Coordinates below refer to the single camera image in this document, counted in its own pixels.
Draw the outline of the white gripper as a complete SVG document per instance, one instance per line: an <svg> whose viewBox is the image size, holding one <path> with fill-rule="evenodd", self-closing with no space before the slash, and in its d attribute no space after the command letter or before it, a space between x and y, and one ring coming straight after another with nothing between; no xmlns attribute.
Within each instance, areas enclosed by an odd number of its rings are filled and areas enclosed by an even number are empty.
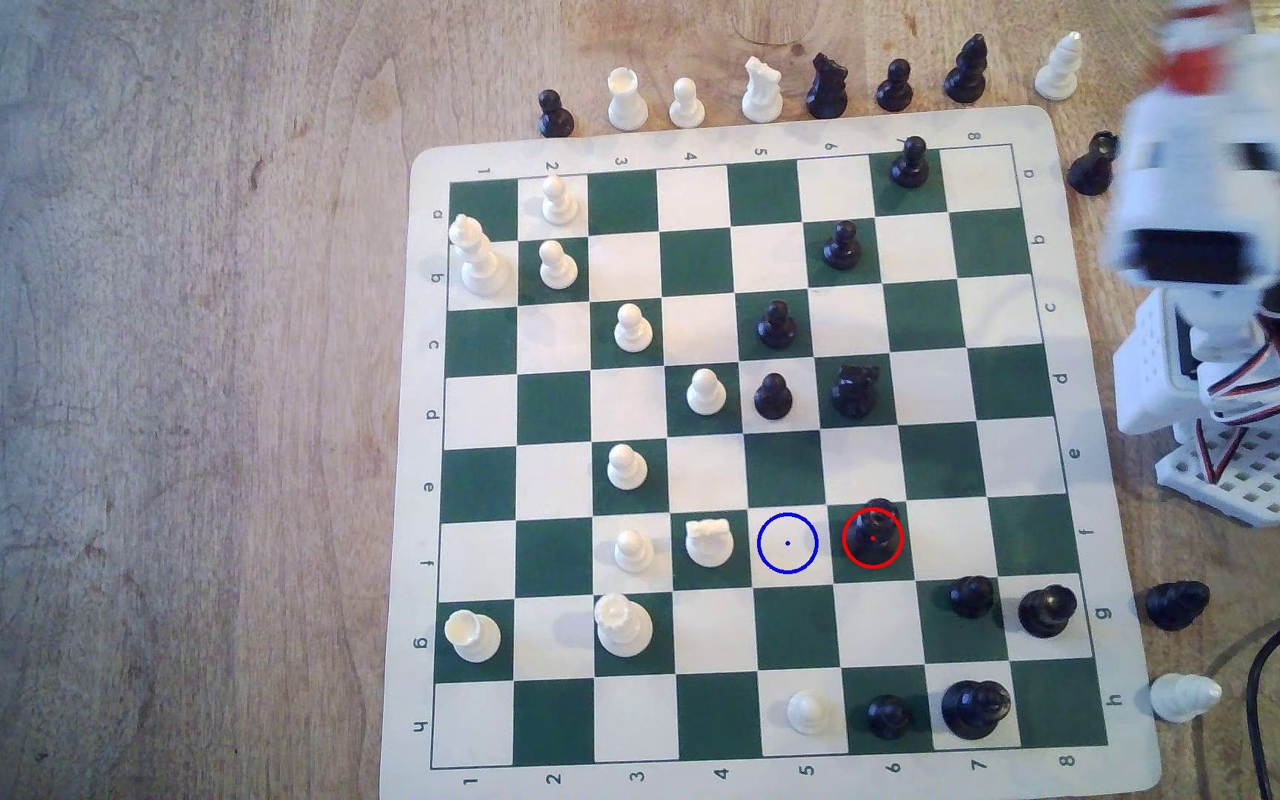
<svg viewBox="0 0 1280 800"><path fill-rule="evenodd" d="M1152 87L1129 102L1129 164L1203 134L1236 168L1280 168L1280 33L1243 33L1242 1L1166 1L1164 40Z"/></svg>

